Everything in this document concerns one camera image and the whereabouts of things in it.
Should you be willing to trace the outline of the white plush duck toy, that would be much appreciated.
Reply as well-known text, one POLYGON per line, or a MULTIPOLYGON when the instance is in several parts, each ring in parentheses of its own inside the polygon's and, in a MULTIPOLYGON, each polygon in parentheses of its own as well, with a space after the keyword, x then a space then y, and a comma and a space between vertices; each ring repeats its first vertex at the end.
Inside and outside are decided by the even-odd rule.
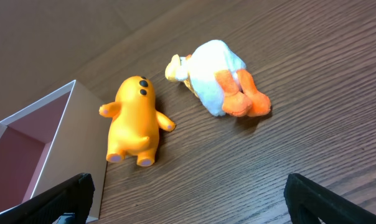
POLYGON ((221 40, 210 40, 185 57, 175 54, 165 69, 170 82, 181 82, 213 116, 256 117, 271 111, 245 62, 221 40))

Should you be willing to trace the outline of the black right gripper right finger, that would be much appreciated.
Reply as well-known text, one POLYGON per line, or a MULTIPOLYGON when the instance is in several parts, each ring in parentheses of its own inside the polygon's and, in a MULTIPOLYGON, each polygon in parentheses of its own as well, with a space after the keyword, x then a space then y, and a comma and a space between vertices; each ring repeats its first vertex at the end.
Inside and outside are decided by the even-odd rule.
POLYGON ((376 215, 297 173, 288 175, 284 199, 293 224, 373 224, 376 215))

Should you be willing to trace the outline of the orange rubber bear toy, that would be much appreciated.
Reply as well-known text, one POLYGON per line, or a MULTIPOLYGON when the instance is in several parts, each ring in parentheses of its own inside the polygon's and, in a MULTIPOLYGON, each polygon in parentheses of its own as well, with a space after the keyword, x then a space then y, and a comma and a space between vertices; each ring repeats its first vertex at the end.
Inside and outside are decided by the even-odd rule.
POLYGON ((111 118, 108 133, 108 162, 121 162, 136 156, 136 164, 151 166, 159 145, 159 130, 173 131, 176 124, 156 109, 153 84, 146 77, 127 78, 119 87, 115 100, 101 105, 99 114, 111 118))

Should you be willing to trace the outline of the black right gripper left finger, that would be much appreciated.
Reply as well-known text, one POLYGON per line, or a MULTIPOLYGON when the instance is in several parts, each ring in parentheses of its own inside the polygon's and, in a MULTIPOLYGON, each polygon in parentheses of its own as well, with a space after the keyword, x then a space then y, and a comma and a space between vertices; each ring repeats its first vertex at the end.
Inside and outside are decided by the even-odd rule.
POLYGON ((93 203, 95 186, 89 173, 52 187, 30 200, 0 214, 0 224, 86 223, 93 203))

